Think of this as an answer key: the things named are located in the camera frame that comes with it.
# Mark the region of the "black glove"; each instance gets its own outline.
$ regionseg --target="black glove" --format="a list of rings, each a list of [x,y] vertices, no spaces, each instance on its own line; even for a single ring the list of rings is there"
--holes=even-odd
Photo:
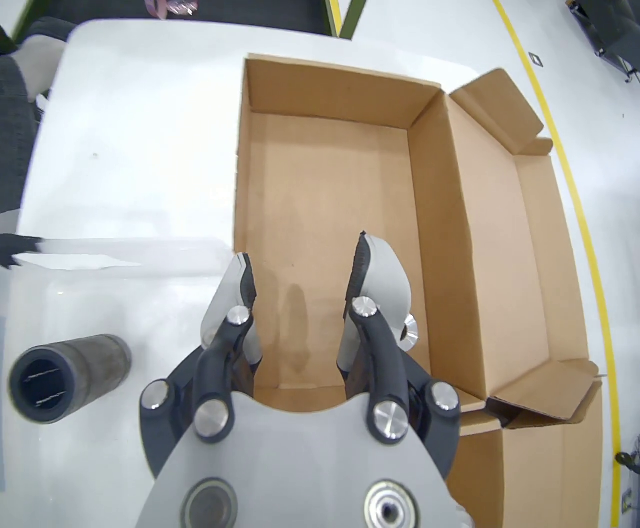
[[[0,234],[0,266],[9,269],[9,266],[19,265],[13,259],[14,255],[40,253],[39,242],[42,242],[42,239],[37,237]]]

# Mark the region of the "cardboard box flap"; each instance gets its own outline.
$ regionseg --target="cardboard box flap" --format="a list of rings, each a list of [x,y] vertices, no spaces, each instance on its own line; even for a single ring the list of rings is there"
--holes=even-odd
[[[460,412],[472,413],[474,411],[481,411],[486,407],[486,401],[471,396],[464,390],[456,389],[458,397],[460,398]]]
[[[520,153],[521,156],[548,156],[554,149],[551,138],[536,138],[528,144]]]
[[[573,416],[568,420],[558,420],[549,416],[524,410],[506,426],[506,429],[527,429],[533,427],[556,426],[559,424],[581,424],[590,412],[591,405],[596,399],[596,396],[600,391],[600,387],[602,387],[601,381],[594,381],[591,384],[591,388],[587,392],[587,395],[584,397],[580,405],[578,405]]]
[[[589,357],[582,296],[556,175],[549,156],[517,156],[547,322],[551,359]]]
[[[527,99],[502,69],[458,88],[451,99],[514,155],[532,145],[544,128]]]
[[[492,398],[538,414],[569,420],[592,384],[591,373],[551,360],[499,390]]]
[[[249,55],[250,104],[258,113],[322,117],[408,129],[440,85],[336,65]]]
[[[500,420],[482,411],[465,413],[460,418],[460,436],[481,435],[500,429]]]

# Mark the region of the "white table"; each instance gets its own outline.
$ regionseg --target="white table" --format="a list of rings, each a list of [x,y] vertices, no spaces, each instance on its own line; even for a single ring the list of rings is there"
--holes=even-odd
[[[447,91],[476,77],[452,63],[328,37],[188,21],[91,22],[74,32],[61,62],[30,168],[19,233],[159,242],[199,237],[231,246],[243,60],[251,52],[419,77]],[[128,326],[125,337],[144,345],[145,360],[136,361],[134,354],[135,372],[126,387],[59,424],[28,429],[12,418],[12,431],[19,430],[20,438],[12,437],[8,445],[5,437],[5,458],[16,449],[47,453],[47,474],[28,460],[29,467],[8,472],[0,524],[22,526],[27,515],[36,525],[132,527],[152,478],[138,434],[139,392],[131,392],[126,408],[116,405],[123,404],[118,398],[132,383],[166,376],[165,364],[177,365],[167,359],[167,348],[193,347],[200,324],[196,312],[201,317],[206,308],[202,291],[207,301],[215,284],[205,280],[204,290],[196,288],[193,297],[194,290],[187,289],[193,282],[134,285],[129,296],[103,284],[85,299],[82,283],[69,282],[68,276],[58,283],[61,291],[43,297],[52,303],[43,309],[55,312],[47,319],[48,333],[38,329],[31,307],[12,299],[8,336],[13,335],[14,349],[29,346],[29,339],[65,339],[56,333],[58,327],[70,332],[75,320],[78,334],[118,333],[110,326],[114,321],[93,317],[98,310]],[[23,299],[38,296],[40,289],[32,286],[33,295]],[[136,333],[139,324],[144,328]],[[113,422],[105,423],[100,413]],[[38,480],[43,496],[32,497],[35,509],[25,514],[28,505],[17,508],[14,501],[35,495],[29,479]]]

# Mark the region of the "metal cylinder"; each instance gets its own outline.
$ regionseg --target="metal cylinder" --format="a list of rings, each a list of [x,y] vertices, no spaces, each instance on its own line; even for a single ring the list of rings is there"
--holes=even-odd
[[[131,370],[131,351],[114,335],[36,346],[9,375],[13,405],[25,418],[52,424],[117,388]]]

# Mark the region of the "open cardboard box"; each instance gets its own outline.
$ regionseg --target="open cardboard box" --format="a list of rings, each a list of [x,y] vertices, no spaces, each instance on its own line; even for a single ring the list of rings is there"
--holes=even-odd
[[[366,230],[407,272],[420,333],[412,357],[458,387],[469,411],[451,489],[478,526],[524,526],[515,497],[528,493],[527,472],[544,478],[572,449],[599,473],[602,441],[577,434],[601,425],[601,400],[553,145],[505,71],[447,95],[415,79],[250,56],[240,121],[235,246],[250,254],[259,293],[256,399],[290,411],[344,401],[335,361]],[[514,430],[477,414],[487,400]],[[482,462],[465,463],[476,450]],[[534,495],[530,504],[561,511],[568,483],[597,504],[600,479],[563,468],[562,493],[545,496],[557,507]],[[490,514],[469,498],[487,472]]]

